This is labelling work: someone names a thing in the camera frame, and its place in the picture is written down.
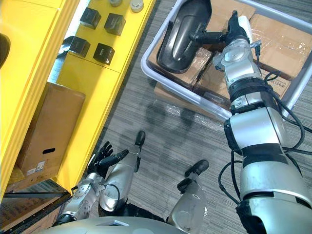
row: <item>brown cardboard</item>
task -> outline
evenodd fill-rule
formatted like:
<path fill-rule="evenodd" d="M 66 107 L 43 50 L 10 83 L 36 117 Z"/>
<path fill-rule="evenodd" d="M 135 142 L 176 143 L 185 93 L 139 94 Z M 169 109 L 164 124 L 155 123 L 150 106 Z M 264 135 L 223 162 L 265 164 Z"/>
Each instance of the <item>brown cardboard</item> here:
<path fill-rule="evenodd" d="M 84 99 L 67 87 L 46 84 L 16 162 L 26 179 L 57 175 Z"/>
<path fill-rule="evenodd" d="M 9 230 L 57 199 L 58 197 L 3 198 L 0 206 L 1 230 Z"/>
<path fill-rule="evenodd" d="M 310 54 L 312 35 L 258 14 L 250 23 L 253 40 L 262 40 L 261 67 L 279 70 L 288 80 L 295 78 Z"/>
<path fill-rule="evenodd" d="M 262 77 L 264 78 L 269 72 L 261 69 L 261 73 Z M 273 87 L 273 90 L 277 93 L 278 97 L 282 99 L 291 82 L 282 77 L 278 77 L 274 80 L 268 81 L 268 84 Z"/>
<path fill-rule="evenodd" d="M 52 211 L 46 217 L 40 219 L 34 225 L 27 228 L 25 231 L 23 231 L 23 234 L 34 234 L 44 229 L 51 228 L 58 218 L 59 211 L 60 211 L 60 207 Z"/>
<path fill-rule="evenodd" d="M 166 71 L 157 64 L 157 53 L 158 50 L 160 49 L 163 38 L 164 36 L 159 40 L 159 42 L 154 47 L 154 50 L 152 51 L 151 55 L 148 58 L 150 66 L 156 71 L 160 72 L 165 77 L 175 81 L 178 84 L 181 84 L 182 86 L 188 89 L 192 89 L 192 87 L 195 85 L 197 81 L 198 74 L 203 70 L 205 65 L 212 58 L 212 53 L 204 48 L 200 48 L 197 51 L 190 68 L 185 73 L 182 74 L 171 73 Z"/>
<path fill-rule="evenodd" d="M 224 73 L 215 69 L 213 63 L 209 63 L 203 75 L 194 87 L 194 92 L 207 100 L 228 109 L 230 108 L 230 96 L 226 86 Z"/>
<path fill-rule="evenodd" d="M 233 10 L 237 10 L 238 16 L 246 16 L 250 19 L 255 13 L 255 8 L 235 0 L 211 0 L 213 13 L 206 28 L 209 32 L 224 32 L 228 29 L 228 22 Z M 210 51 L 222 51 L 222 45 L 203 45 Z"/>
<path fill-rule="evenodd" d="M 154 93 L 158 98 L 161 98 L 165 101 L 169 101 L 175 105 L 189 109 L 191 111 L 195 111 L 197 113 L 201 113 L 205 116 L 215 118 L 211 113 L 208 113 L 204 111 L 203 109 L 199 108 L 198 106 L 195 106 L 191 104 L 190 102 L 180 98 L 179 96 L 165 90 L 160 83 L 157 83 L 157 85 L 155 86 Z"/>
<path fill-rule="evenodd" d="M 51 180 L 36 184 L 22 192 L 65 192 L 65 190 L 54 183 Z M 3 198 L 0 206 L 0 223 L 1 230 L 7 231 L 10 228 L 21 223 L 25 219 L 34 215 L 38 211 L 42 210 L 46 206 L 50 205 L 52 202 L 56 201 L 58 197 L 54 198 Z M 47 228 L 51 223 L 53 223 L 54 215 L 58 214 L 59 209 L 47 215 L 49 220 L 46 218 L 41 219 L 25 233 L 34 233 L 44 226 Z"/>

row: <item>plastic bin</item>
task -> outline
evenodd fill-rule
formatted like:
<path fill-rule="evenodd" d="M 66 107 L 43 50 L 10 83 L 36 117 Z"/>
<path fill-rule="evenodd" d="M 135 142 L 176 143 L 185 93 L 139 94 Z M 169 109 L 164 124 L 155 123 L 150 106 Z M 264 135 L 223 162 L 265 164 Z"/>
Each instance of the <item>plastic bin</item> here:
<path fill-rule="evenodd" d="M 171 18 L 174 18 L 176 13 L 178 12 L 180 6 L 185 2 L 186 0 L 177 0 L 175 5 L 173 6 L 172 10 L 168 14 L 166 20 L 160 27 L 159 31 L 157 32 L 154 40 L 144 53 L 142 60 L 141 60 L 141 68 L 142 71 L 149 77 L 153 78 L 154 80 L 160 82 L 162 86 L 167 89 L 168 91 L 180 96 L 181 98 L 189 101 L 190 103 L 193 103 L 197 105 L 198 107 L 202 108 L 203 110 L 211 113 L 215 116 L 216 119 L 219 119 L 221 121 L 224 121 L 228 119 L 232 114 L 228 110 L 208 101 L 204 97 L 201 97 L 192 91 L 184 88 L 183 86 L 173 82 L 172 80 L 164 77 L 163 75 L 157 73 L 154 71 L 149 63 L 148 63 L 148 57 L 151 54 L 153 48 L 161 38 L 161 35 L 165 30 L 167 29 L 169 20 Z M 289 16 L 285 13 L 282 13 L 280 11 L 274 10 L 272 8 L 269 8 L 267 6 L 264 6 L 262 4 L 256 3 L 251 0 L 238 0 L 242 3 L 251 5 L 256 8 L 256 14 L 261 14 L 264 16 L 267 16 L 269 18 L 272 18 L 274 20 L 280 21 L 282 23 L 288 24 L 292 27 L 295 27 L 299 30 L 302 30 L 306 33 L 312 34 L 312 24 L 307 23 L 303 20 L 297 19 L 293 16 Z M 282 100 L 287 104 L 287 106 L 291 109 L 294 104 L 297 102 L 300 94 L 302 93 L 303 89 L 307 85 L 309 78 L 312 75 L 312 53 L 307 58 L 307 61 L 305 62 L 302 70 L 298 74 L 296 78 L 294 78 L 291 81 L 291 84 L 284 94 Z"/>

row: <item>yellow shelving unit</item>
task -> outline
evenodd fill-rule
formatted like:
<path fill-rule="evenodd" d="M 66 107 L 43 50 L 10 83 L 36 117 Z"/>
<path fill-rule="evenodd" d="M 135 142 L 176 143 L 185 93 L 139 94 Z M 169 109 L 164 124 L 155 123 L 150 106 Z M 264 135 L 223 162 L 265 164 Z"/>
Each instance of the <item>yellow shelving unit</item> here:
<path fill-rule="evenodd" d="M 88 7 L 101 14 L 101 20 L 96 29 L 80 25 L 76 33 L 77 37 L 90 43 L 88 53 L 85 58 L 68 53 L 57 81 L 86 95 L 59 173 L 54 178 L 69 191 L 79 182 L 86 168 L 154 3 L 155 0 L 144 0 L 144 8 L 139 13 L 131 11 L 130 0 L 123 0 L 118 7 L 112 7 L 108 0 L 91 0 L 89 3 Z M 121 36 L 105 31 L 109 13 L 124 16 L 126 24 Z M 115 50 L 110 65 L 93 59 L 98 43 Z"/>
<path fill-rule="evenodd" d="M 0 69 L 0 199 L 78 3 L 79 0 L 0 1 L 0 32 L 11 44 Z"/>

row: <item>gray carpet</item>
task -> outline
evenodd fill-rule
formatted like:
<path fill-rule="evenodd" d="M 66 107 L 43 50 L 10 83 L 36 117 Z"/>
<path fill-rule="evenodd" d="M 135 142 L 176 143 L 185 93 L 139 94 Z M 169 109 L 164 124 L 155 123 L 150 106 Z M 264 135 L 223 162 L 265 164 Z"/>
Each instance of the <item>gray carpet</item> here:
<path fill-rule="evenodd" d="M 234 203 L 218 187 L 218 174 L 230 160 L 230 149 L 222 124 L 192 111 L 157 100 L 153 90 L 156 82 L 146 77 L 140 60 L 174 0 L 158 0 L 132 59 L 109 120 L 101 133 L 95 150 L 109 140 L 116 151 L 131 146 L 136 133 L 147 134 L 142 151 L 141 166 L 135 174 L 129 202 L 163 218 L 167 217 L 180 194 L 176 185 L 184 171 L 200 159 L 207 159 L 209 169 L 200 177 L 207 196 L 208 215 L 201 233 L 245 233 L 235 212 Z M 302 20 L 312 22 L 310 0 L 259 0 L 258 2 L 281 10 Z M 312 83 L 308 83 L 296 106 L 295 113 L 302 122 L 312 127 Z M 290 146 L 298 140 L 299 131 L 287 124 Z M 307 135 L 300 147 L 312 150 L 312 136 Z M 312 157 L 292 154 L 297 160 L 312 195 Z M 229 171 L 223 177 L 227 190 L 234 195 Z"/>

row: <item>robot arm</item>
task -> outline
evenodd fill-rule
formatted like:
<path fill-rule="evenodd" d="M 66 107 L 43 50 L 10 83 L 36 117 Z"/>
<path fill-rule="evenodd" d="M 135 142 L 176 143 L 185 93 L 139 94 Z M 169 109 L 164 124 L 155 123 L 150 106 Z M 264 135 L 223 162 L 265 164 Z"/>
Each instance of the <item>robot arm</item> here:
<path fill-rule="evenodd" d="M 111 145 L 107 142 L 104 147 L 95 154 L 88 165 L 89 175 L 79 182 L 74 191 L 73 198 L 65 207 L 62 215 L 57 219 L 53 226 L 60 224 L 81 220 L 89 217 L 90 210 L 101 192 L 106 190 L 107 185 L 112 185 L 105 182 L 105 176 L 110 166 L 113 166 L 123 160 L 128 150 L 124 150 L 116 155 L 111 155 L 113 152 Z M 120 199 L 120 192 L 117 187 L 117 202 L 111 207 L 112 210 L 116 208 Z"/>
<path fill-rule="evenodd" d="M 248 233 L 309 233 L 312 200 L 303 178 L 285 155 L 287 134 L 272 88 L 254 63 L 237 12 L 213 60 L 224 71 L 233 114 L 224 123 L 229 147 L 243 156 L 237 213 Z"/>

